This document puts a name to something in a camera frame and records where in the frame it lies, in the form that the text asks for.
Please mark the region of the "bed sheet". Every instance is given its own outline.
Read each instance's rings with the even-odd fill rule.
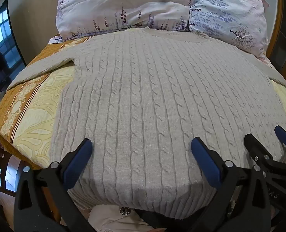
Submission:
[[[29,65],[88,38],[48,45]],[[62,89],[72,81],[73,63],[9,90],[0,103],[0,142],[12,154],[48,167],[51,136]],[[286,87],[271,81],[286,112]]]

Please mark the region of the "floral pillow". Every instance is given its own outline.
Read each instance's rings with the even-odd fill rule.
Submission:
[[[261,0],[194,0],[189,26],[256,57],[265,56],[267,25]]]
[[[190,0],[58,0],[56,25],[63,40],[139,24],[178,31],[187,26]]]

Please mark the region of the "black screen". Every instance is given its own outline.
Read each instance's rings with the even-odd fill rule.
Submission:
[[[0,7],[0,91],[6,90],[25,62],[13,35],[8,0]]]

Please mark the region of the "pillow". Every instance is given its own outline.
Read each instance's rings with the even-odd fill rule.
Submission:
[[[267,25],[261,0],[194,0],[190,30],[204,32],[264,58]]]
[[[58,0],[56,25],[63,40],[139,24],[178,31],[187,26],[190,0]]]

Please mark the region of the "cable knit pattern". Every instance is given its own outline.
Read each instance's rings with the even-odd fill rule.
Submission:
[[[129,29],[95,36],[23,70],[13,84],[73,60],[55,117],[51,159],[84,137],[93,156],[69,190],[82,208],[116,204],[183,219],[211,188],[190,150],[199,136],[224,160],[250,167],[252,133],[276,160],[286,148],[274,127],[286,114],[252,55],[194,32]]]

